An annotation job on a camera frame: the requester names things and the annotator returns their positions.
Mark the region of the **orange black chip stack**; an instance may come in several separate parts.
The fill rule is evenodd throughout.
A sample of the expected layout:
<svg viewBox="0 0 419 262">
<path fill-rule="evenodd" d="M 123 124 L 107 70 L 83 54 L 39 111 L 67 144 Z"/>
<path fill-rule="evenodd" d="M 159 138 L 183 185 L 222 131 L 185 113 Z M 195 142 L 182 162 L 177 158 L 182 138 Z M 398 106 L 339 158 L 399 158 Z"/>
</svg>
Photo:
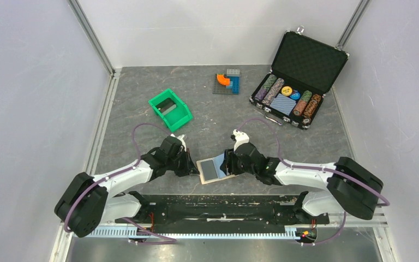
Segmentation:
<svg viewBox="0 0 419 262">
<path fill-rule="evenodd" d="M 321 100 L 322 100 L 322 96 L 320 96 L 319 94 L 312 95 L 310 101 L 308 102 L 306 108 L 303 111 L 303 120 L 302 120 L 303 124 L 307 124 L 311 122 L 312 115 L 314 114 Z"/>
</svg>

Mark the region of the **blue lego bricks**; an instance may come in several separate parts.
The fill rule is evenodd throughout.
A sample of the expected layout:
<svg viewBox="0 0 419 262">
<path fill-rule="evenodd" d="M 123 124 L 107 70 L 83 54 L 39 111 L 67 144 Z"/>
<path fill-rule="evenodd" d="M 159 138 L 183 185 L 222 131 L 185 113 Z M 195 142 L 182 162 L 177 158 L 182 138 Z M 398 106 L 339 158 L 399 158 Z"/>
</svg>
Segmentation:
<svg viewBox="0 0 419 262">
<path fill-rule="evenodd" d="M 240 77 L 239 76 L 228 76 L 230 80 L 229 85 L 226 86 L 226 90 L 230 91 L 231 94 L 238 95 L 240 93 Z"/>
</svg>

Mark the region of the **pink grey chip stack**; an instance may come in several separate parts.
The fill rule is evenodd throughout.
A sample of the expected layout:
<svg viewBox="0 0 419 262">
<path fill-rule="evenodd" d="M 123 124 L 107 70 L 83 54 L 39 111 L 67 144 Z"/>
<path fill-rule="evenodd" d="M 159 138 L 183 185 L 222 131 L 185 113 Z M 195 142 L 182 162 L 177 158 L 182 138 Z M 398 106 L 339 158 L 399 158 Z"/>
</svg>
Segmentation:
<svg viewBox="0 0 419 262">
<path fill-rule="evenodd" d="M 284 86 L 284 82 L 285 80 L 282 78 L 278 78 L 275 81 L 275 83 L 272 85 L 272 87 L 269 89 L 264 99 L 262 100 L 262 103 L 264 105 L 269 106 L 273 102 L 279 90 Z"/>
</svg>

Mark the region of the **purple green chip stack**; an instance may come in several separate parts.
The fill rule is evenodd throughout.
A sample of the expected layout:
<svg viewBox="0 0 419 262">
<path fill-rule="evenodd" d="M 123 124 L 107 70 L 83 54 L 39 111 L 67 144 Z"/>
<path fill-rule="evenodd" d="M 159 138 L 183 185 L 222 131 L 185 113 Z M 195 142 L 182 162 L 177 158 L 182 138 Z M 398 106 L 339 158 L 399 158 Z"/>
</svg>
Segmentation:
<svg viewBox="0 0 419 262">
<path fill-rule="evenodd" d="M 273 86 L 273 84 L 276 82 L 277 77 L 273 74 L 270 74 L 269 77 L 266 79 L 266 81 L 261 85 L 261 88 L 258 90 L 256 95 L 254 96 L 254 100 L 256 101 L 262 101 L 270 88 Z"/>
</svg>

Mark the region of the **beige leather card holder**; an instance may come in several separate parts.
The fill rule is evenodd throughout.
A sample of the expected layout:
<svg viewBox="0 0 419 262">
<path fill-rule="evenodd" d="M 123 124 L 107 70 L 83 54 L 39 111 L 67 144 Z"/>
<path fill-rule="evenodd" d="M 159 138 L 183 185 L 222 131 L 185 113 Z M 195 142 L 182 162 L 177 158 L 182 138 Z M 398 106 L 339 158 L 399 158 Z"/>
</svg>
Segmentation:
<svg viewBox="0 0 419 262">
<path fill-rule="evenodd" d="M 214 180 L 210 180 L 210 181 L 205 181 L 204 178 L 203 178 L 203 175 L 202 175 L 202 170 L 201 170 L 200 163 L 202 161 L 208 160 L 208 159 L 213 159 L 216 171 L 218 173 L 218 178 L 214 179 Z M 222 153 L 222 154 L 220 154 L 216 157 L 207 158 L 207 159 L 203 159 L 203 160 L 198 160 L 196 162 L 196 167 L 197 167 L 197 169 L 200 173 L 201 184 L 209 184 L 209 183 L 218 182 L 218 181 L 222 181 L 222 180 L 227 180 L 229 178 L 235 177 L 235 175 L 230 174 L 227 169 L 224 169 L 224 170 L 221 169 L 221 166 L 223 165 L 223 161 L 224 161 L 224 154 Z"/>
</svg>

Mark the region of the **black poker chip case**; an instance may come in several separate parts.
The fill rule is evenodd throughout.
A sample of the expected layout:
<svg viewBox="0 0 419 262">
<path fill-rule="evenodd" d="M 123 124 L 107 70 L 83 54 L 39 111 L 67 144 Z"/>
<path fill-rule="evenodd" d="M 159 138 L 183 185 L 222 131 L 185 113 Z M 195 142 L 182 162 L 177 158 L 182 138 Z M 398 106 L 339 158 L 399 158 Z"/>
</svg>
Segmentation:
<svg viewBox="0 0 419 262">
<path fill-rule="evenodd" d="M 305 36 L 301 32 L 288 30 L 282 37 L 269 72 L 251 94 L 249 102 L 264 111 L 264 116 L 268 120 L 280 126 L 289 123 L 299 129 L 307 130 L 318 113 L 324 96 L 331 90 L 348 59 L 349 54 L 344 50 Z M 262 101 L 254 100 L 254 96 L 270 74 L 275 75 L 277 79 L 284 79 L 284 86 L 292 87 L 294 92 L 299 92 L 301 96 L 305 91 L 322 96 L 310 123 L 302 123 L 303 113 L 295 116 L 292 111 L 287 116 L 264 105 Z"/>
</svg>

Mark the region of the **orange curved lego piece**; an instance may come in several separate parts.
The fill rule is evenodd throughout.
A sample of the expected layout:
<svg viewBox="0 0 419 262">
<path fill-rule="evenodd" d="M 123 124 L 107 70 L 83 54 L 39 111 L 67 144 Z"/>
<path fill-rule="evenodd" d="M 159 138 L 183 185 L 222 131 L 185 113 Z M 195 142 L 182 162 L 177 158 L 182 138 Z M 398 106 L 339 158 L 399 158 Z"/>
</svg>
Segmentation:
<svg viewBox="0 0 419 262">
<path fill-rule="evenodd" d="M 231 80 L 228 77 L 226 77 L 224 74 L 217 74 L 216 76 L 217 76 L 217 81 L 220 85 L 230 86 Z"/>
</svg>

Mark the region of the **green red chip stack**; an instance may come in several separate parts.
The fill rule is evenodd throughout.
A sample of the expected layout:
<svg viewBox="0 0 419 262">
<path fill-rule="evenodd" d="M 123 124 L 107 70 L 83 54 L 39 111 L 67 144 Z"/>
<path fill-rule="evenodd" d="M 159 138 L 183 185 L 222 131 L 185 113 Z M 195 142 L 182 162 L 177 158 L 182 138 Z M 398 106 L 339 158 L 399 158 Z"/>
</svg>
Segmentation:
<svg viewBox="0 0 419 262">
<path fill-rule="evenodd" d="M 305 91 L 302 94 L 302 96 L 298 100 L 298 103 L 296 104 L 296 106 L 293 109 L 293 113 L 294 113 L 295 116 L 300 116 L 302 114 L 302 112 L 306 108 L 309 100 L 311 99 L 312 95 L 313 94 L 311 93 L 311 91 Z"/>
</svg>

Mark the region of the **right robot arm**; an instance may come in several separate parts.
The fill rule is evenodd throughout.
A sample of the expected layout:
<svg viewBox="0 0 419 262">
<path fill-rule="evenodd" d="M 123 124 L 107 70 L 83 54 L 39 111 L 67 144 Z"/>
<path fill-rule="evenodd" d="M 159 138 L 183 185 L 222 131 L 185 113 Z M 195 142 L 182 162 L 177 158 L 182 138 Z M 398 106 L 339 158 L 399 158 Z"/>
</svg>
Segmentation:
<svg viewBox="0 0 419 262">
<path fill-rule="evenodd" d="M 301 223 L 332 212 L 371 220 L 383 199 L 384 183 L 349 157 L 340 157 L 336 163 L 302 165 L 265 157 L 248 142 L 225 150 L 220 169 L 228 175 L 251 174 L 267 185 L 316 188 L 317 192 L 301 193 L 300 203 L 293 208 L 294 218 Z"/>
</svg>

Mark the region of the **grey card in holder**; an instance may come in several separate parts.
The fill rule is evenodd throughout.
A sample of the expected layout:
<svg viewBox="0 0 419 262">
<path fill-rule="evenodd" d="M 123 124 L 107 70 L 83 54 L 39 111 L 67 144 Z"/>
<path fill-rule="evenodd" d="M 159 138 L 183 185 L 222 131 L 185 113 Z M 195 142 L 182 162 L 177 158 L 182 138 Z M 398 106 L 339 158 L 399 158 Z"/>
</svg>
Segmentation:
<svg viewBox="0 0 419 262">
<path fill-rule="evenodd" d="M 205 181 L 210 181 L 218 178 L 213 159 L 204 160 L 200 163 L 202 175 Z"/>
</svg>

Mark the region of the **yellow dealer chip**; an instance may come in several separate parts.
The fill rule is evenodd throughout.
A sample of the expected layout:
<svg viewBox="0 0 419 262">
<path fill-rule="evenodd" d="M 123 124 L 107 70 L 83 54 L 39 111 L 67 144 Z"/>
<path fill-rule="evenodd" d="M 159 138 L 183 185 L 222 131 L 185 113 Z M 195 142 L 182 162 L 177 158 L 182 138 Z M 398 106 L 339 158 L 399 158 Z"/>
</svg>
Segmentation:
<svg viewBox="0 0 419 262">
<path fill-rule="evenodd" d="M 293 88 L 292 88 L 292 87 L 290 87 L 290 86 L 284 86 L 284 87 L 281 89 L 281 94 L 282 94 L 282 95 L 284 95 L 284 96 L 286 96 L 286 97 L 291 96 L 291 95 L 293 94 L 293 92 L 294 92 L 294 90 L 293 90 Z"/>
</svg>

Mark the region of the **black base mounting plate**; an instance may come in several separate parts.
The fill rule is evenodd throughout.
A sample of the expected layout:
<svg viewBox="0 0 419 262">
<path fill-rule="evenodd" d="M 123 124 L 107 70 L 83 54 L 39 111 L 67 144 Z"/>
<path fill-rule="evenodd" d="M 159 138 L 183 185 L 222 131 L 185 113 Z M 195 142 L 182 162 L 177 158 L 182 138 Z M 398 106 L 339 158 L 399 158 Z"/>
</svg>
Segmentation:
<svg viewBox="0 0 419 262">
<path fill-rule="evenodd" d="M 279 233 L 285 226 L 327 225 L 297 208 L 301 195 L 141 195 L 146 202 L 133 217 L 155 233 Z"/>
</svg>

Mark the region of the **blue dealer chip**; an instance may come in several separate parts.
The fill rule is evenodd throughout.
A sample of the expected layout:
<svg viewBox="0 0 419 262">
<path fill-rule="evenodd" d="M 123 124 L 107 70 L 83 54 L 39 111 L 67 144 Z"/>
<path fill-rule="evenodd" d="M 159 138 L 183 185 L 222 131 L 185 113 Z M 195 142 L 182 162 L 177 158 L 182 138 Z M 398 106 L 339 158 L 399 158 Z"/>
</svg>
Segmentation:
<svg viewBox="0 0 419 262">
<path fill-rule="evenodd" d="M 291 99 L 293 99 L 293 100 L 299 100 L 300 99 L 300 97 L 301 97 L 301 94 L 299 93 L 299 92 L 293 92 L 291 95 L 290 95 L 290 98 Z"/>
</svg>

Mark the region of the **grey lego brick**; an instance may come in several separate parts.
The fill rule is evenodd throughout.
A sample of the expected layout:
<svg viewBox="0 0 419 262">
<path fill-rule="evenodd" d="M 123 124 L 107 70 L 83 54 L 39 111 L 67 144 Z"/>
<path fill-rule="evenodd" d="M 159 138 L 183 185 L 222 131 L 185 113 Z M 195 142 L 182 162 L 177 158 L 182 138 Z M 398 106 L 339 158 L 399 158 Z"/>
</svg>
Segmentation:
<svg viewBox="0 0 419 262">
<path fill-rule="evenodd" d="M 240 76 L 240 70 L 239 69 L 227 69 L 226 70 L 226 76 L 227 77 L 239 77 Z"/>
</svg>

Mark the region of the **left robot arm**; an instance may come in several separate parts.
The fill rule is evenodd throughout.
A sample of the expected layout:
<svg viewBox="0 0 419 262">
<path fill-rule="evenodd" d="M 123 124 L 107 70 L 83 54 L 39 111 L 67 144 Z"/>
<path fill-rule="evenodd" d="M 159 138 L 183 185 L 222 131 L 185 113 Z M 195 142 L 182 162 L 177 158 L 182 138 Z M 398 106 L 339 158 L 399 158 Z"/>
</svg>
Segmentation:
<svg viewBox="0 0 419 262">
<path fill-rule="evenodd" d="M 54 213 L 66 231 L 78 237 L 89 235 L 102 223 L 124 217 L 144 222 L 149 217 L 149 207 L 139 196 L 126 191 L 168 171 L 178 177 L 198 174 L 184 135 L 167 136 L 159 147 L 119 169 L 93 176 L 86 172 L 77 174 L 55 205 Z"/>
</svg>

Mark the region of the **dark card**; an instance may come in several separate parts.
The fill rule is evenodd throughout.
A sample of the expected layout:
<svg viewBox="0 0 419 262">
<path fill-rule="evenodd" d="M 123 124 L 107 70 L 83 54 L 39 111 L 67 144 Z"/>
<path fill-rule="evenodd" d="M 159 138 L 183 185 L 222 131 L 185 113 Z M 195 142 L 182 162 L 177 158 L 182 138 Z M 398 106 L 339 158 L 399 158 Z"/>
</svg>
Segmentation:
<svg viewBox="0 0 419 262">
<path fill-rule="evenodd" d="M 171 99 L 171 98 L 166 98 L 164 99 L 162 102 L 160 102 L 156 108 L 158 109 L 158 111 L 163 115 L 167 115 L 168 113 L 170 113 L 172 110 L 177 108 L 177 104 Z"/>
</svg>

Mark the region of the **blue playing card deck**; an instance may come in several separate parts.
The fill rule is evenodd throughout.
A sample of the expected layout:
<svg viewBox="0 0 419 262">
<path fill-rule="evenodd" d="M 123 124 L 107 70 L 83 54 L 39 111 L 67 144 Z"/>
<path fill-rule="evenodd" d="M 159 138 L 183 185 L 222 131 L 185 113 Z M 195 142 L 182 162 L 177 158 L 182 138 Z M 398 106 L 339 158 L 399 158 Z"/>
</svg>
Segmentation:
<svg viewBox="0 0 419 262">
<path fill-rule="evenodd" d="M 274 98 L 273 102 L 270 104 L 270 107 L 288 116 L 291 114 L 296 104 L 297 102 L 295 100 L 279 94 Z"/>
</svg>

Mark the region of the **green plastic bin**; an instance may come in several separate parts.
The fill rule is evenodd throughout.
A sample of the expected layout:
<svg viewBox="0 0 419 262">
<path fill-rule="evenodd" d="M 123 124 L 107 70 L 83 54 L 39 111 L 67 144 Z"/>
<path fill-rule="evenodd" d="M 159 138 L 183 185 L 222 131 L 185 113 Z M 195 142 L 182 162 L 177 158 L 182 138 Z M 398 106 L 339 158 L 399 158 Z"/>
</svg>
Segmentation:
<svg viewBox="0 0 419 262">
<path fill-rule="evenodd" d="M 163 116 L 158 111 L 156 106 L 166 98 L 171 98 L 177 104 L 177 108 Z M 193 115 L 190 112 L 187 104 L 181 100 L 173 90 L 169 88 L 150 99 L 148 103 L 155 114 L 163 120 L 171 132 L 177 131 L 193 119 Z"/>
</svg>

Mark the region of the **grey lego baseplate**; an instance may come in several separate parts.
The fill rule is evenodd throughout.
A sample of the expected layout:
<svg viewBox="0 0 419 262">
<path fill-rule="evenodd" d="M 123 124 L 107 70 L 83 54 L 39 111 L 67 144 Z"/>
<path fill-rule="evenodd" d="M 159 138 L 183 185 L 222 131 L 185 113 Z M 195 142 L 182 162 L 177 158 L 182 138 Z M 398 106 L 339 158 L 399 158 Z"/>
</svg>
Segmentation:
<svg viewBox="0 0 419 262">
<path fill-rule="evenodd" d="M 230 91 L 227 91 L 226 86 L 220 85 L 217 80 L 214 83 L 212 93 L 213 94 L 224 94 L 224 95 L 236 95 L 236 94 L 231 94 Z"/>
</svg>

